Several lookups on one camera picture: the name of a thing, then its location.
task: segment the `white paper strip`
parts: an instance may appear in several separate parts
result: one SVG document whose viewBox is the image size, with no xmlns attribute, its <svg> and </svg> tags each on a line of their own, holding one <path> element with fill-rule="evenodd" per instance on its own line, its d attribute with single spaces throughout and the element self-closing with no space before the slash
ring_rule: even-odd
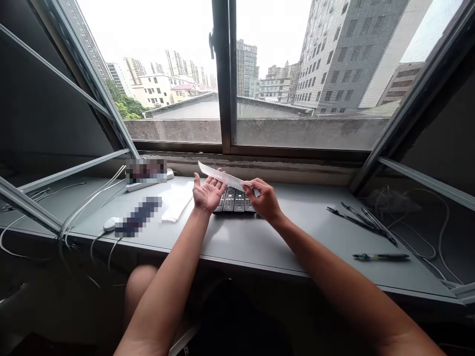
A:
<svg viewBox="0 0 475 356">
<path fill-rule="evenodd" d="M 224 172 L 220 172 L 216 169 L 213 169 L 211 167 L 208 167 L 207 165 L 202 164 L 200 161 L 198 161 L 199 168 L 201 171 L 206 174 L 207 176 L 216 178 L 217 180 L 226 183 L 227 185 L 239 189 L 239 190 L 244 190 L 242 188 L 243 185 L 247 185 L 248 187 L 252 188 L 252 184 L 245 182 L 243 180 L 240 180 L 239 178 L 233 177 L 232 175 L 229 175 Z"/>
</svg>

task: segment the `gray desk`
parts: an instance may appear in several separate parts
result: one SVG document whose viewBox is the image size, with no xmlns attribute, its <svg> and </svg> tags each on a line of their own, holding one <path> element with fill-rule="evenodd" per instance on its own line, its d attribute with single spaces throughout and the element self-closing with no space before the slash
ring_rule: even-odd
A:
<svg viewBox="0 0 475 356">
<path fill-rule="evenodd" d="M 191 180 L 192 178 L 175 177 L 167 183 L 156 184 L 131 193 L 124 192 L 96 211 L 116 191 L 116 187 L 119 189 L 120 185 L 117 185 L 107 193 L 100 195 L 100 199 L 87 208 L 82 222 L 76 225 L 71 235 L 92 239 L 101 232 L 107 219 L 125 217 L 143 200 L 144 196 L 161 196 L 163 199 L 162 208 L 147 223 L 142 232 L 136 237 L 124 238 L 120 244 L 168 253 L 190 215 L 193 201 L 191 200 L 186 206 L 175 224 L 162 222 L 161 216 L 173 202 L 174 188 L 185 186 Z M 72 181 L 81 181 L 81 178 L 57 182 L 55 189 L 71 184 Z M 105 179 L 90 178 L 88 184 L 65 190 L 57 196 L 47 198 L 42 202 L 42 205 L 62 220 L 79 202 L 105 181 Z M 383 237 L 328 212 L 327 206 L 342 210 L 341 201 L 359 210 L 361 203 L 346 189 L 297 184 L 274 184 L 274 188 L 282 211 L 294 223 L 359 270 L 381 289 L 409 296 L 460 303 L 450 290 L 402 243 L 399 243 L 399 248 L 396 248 Z M 18 212 L 0 214 L 0 225 L 7 225 L 17 216 L 19 216 Z M 16 229 L 51 237 L 51 233 L 29 219 L 21 221 Z M 106 235 L 103 240 L 114 242 L 115 237 L 113 234 Z M 411 257 L 410 261 L 406 263 L 361 262 L 352 257 L 352 254 L 358 252 L 403 252 Z M 222 217 L 212 215 L 201 258 L 251 269 L 307 277 L 306 272 L 280 236 L 265 220 L 256 216 Z"/>
</svg>

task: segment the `paper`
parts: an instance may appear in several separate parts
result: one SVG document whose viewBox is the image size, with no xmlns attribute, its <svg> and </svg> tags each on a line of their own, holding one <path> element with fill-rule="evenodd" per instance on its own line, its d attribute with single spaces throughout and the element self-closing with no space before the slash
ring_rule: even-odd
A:
<svg viewBox="0 0 475 356">
<path fill-rule="evenodd" d="M 200 161 L 198 161 L 198 165 L 201 171 L 207 176 L 216 178 L 217 180 L 223 183 L 226 183 L 227 185 L 233 188 L 236 188 L 238 190 L 243 190 L 242 186 L 247 185 L 249 188 L 252 189 L 251 183 L 245 182 L 243 180 L 240 180 L 239 178 L 233 177 L 232 175 L 229 175 L 227 173 L 220 172 L 216 169 L 208 167 L 207 165 L 202 164 Z"/>
<path fill-rule="evenodd" d="M 182 188 L 174 188 L 171 190 L 173 193 L 173 202 L 167 211 L 162 215 L 162 221 L 168 221 L 176 223 L 178 218 L 182 214 L 182 211 L 187 206 L 191 197 L 193 196 L 193 181 L 188 182 Z"/>
</svg>

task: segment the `hand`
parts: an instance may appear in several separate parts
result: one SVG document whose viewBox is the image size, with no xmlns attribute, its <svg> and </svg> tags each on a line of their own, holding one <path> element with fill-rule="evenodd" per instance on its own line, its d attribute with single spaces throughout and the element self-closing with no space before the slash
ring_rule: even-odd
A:
<svg viewBox="0 0 475 356">
<path fill-rule="evenodd" d="M 212 177 L 206 178 L 200 185 L 198 173 L 194 174 L 193 198 L 195 208 L 202 209 L 211 214 L 218 206 L 221 195 L 226 190 L 226 184 Z"/>
<path fill-rule="evenodd" d="M 277 202 L 274 188 L 265 183 L 261 178 L 256 178 L 248 182 L 252 184 L 252 188 L 259 191 L 259 196 L 256 197 L 254 195 L 254 190 L 246 185 L 243 186 L 255 211 L 268 222 L 280 218 L 283 214 L 279 207 L 279 203 Z"/>
</svg>

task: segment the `overcast sky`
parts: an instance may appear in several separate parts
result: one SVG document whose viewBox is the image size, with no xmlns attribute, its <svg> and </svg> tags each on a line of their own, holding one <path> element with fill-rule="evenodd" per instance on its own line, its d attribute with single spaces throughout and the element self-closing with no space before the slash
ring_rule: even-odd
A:
<svg viewBox="0 0 475 356">
<path fill-rule="evenodd" d="M 216 73 L 208 33 L 211 0 L 77 0 L 105 61 L 122 57 L 167 66 L 165 49 Z M 433 0 L 402 61 L 425 60 L 462 0 Z M 300 58 L 311 0 L 238 0 L 237 39 L 257 46 L 259 77 Z"/>
</svg>

